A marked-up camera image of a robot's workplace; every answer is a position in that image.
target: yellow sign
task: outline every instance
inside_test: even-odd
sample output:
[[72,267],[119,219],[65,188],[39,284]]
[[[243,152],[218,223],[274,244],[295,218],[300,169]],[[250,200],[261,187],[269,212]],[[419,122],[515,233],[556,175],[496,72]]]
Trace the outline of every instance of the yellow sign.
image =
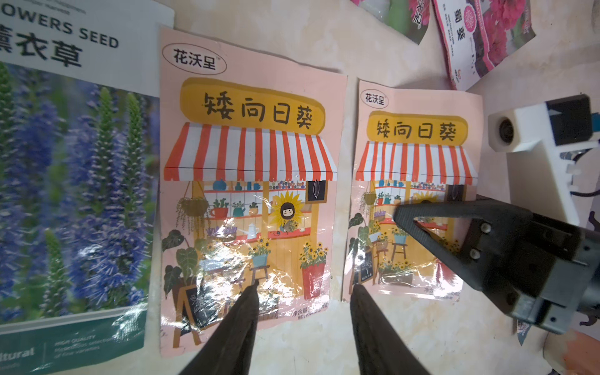
[[390,143],[459,146],[467,140],[467,121],[458,116],[405,115],[373,111],[367,123],[370,140]]
[[193,122],[319,134],[325,108],[316,100],[212,78],[188,78],[181,111]]

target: marble surface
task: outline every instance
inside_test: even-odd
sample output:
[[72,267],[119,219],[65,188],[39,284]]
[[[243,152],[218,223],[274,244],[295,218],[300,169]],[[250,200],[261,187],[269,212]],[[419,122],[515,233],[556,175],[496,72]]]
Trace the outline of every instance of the marble surface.
[[[390,87],[448,89],[444,49],[434,17],[420,46],[350,0],[160,0],[175,9],[175,27],[315,67],[347,74],[348,89],[334,225],[329,308],[299,322],[260,331],[251,374],[358,374],[349,305],[339,300],[349,218],[358,79]],[[600,35],[592,0],[532,0],[537,37],[470,91],[486,114],[585,92],[600,110]],[[484,142],[479,193],[508,201],[506,160]],[[100,365],[64,374],[177,374],[194,353],[162,359],[160,247],[154,248],[145,347]],[[513,321],[468,286],[460,301],[378,295],[377,304],[423,365],[436,374],[539,374],[545,333],[532,328],[523,347]]]

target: striped awning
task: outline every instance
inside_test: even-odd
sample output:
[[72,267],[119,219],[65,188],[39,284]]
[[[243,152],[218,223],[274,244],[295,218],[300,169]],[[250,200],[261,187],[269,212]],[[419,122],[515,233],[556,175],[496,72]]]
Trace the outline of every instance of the striped awning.
[[166,181],[336,181],[319,136],[186,123],[164,167]]
[[430,182],[476,185],[477,172],[461,146],[367,142],[357,181]]

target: lavender flowers photo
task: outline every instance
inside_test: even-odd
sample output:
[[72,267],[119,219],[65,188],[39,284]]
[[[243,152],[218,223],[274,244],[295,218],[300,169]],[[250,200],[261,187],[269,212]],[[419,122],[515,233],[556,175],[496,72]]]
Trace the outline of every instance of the lavender flowers photo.
[[158,108],[0,62],[0,325],[145,300]]

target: cartoon sunflower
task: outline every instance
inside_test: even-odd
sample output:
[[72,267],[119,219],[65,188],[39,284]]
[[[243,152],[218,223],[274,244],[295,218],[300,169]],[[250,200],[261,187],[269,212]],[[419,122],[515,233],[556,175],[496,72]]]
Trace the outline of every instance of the cartoon sunflower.
[[428,191],[426,193],[416,193],[415,195],[412,196],[412,198],[410,198],[410,202],[412,204],[433,203],[433,202],[437,202],[437,200],[438,200],[437,195],[433,194],[430,191]]
[[290,220],[298,223],[302,217],[300,210],[303,206],[304,204],[300,201],[299,194],[294,195],[287,191],[285,195],[274,196],[271,221],[278,228],[284,226]]

